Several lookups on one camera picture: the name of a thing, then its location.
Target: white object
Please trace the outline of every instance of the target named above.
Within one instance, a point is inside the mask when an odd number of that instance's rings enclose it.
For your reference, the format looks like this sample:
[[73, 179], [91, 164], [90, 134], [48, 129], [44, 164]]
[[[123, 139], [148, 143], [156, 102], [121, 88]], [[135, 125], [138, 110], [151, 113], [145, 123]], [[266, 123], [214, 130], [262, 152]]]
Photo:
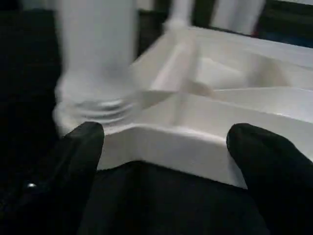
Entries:
[[211, 25], [250, 35], [261, 15], [265, 0], [217, 0]]
[[55, 119], [97, 121], [104, 126], [132, 119], [137, 85], [134, 59], [135, 1], [60, 0], [63, 74], [56, 88]]
[[313, 91], [291, 87], [229, 89], [214, 91], [214, 98], [313, 123]]
[[195, 0], [172, 0], [170, 16], [165, 27], [179, 29], [191, 24], [191, 14]]

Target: white plastic tray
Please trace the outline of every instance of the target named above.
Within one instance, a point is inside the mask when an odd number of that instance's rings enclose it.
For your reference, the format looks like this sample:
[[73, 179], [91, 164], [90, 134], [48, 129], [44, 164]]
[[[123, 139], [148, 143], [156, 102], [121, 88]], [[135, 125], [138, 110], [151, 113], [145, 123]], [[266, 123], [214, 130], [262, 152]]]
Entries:
[[134, 70], [143, 90], [174, 94], [146, 93], [164, 97], [136, 123], [224, 143], [233, 124], [247, 122], [313, 160], [312, 61], [309, 48], [194, 27], [167, 32]]

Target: black surface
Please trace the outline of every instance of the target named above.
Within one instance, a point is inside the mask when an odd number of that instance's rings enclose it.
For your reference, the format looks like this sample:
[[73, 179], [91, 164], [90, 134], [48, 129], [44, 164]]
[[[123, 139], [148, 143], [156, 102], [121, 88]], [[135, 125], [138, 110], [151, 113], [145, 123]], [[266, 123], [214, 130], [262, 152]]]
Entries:
[[78, 234], [269, 233], [247, 191], [131, 162], [98, 172]]

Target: black fabric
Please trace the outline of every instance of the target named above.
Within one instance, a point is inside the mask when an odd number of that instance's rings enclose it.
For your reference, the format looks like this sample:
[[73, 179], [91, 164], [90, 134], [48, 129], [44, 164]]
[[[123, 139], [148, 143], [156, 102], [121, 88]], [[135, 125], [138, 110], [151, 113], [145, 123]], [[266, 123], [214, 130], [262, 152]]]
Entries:
[[96, 175], [79, 235], [267, 235], [244, 189], [145, 162]]
[[102, 125], [85, 122], [29, 172], [2, 175], [0, 234], [76, 234], [103, 141]]
[[288, 139], [249, 124], [229, 130], [227, 148], [272, 234], [312, 234], [313, 163]]

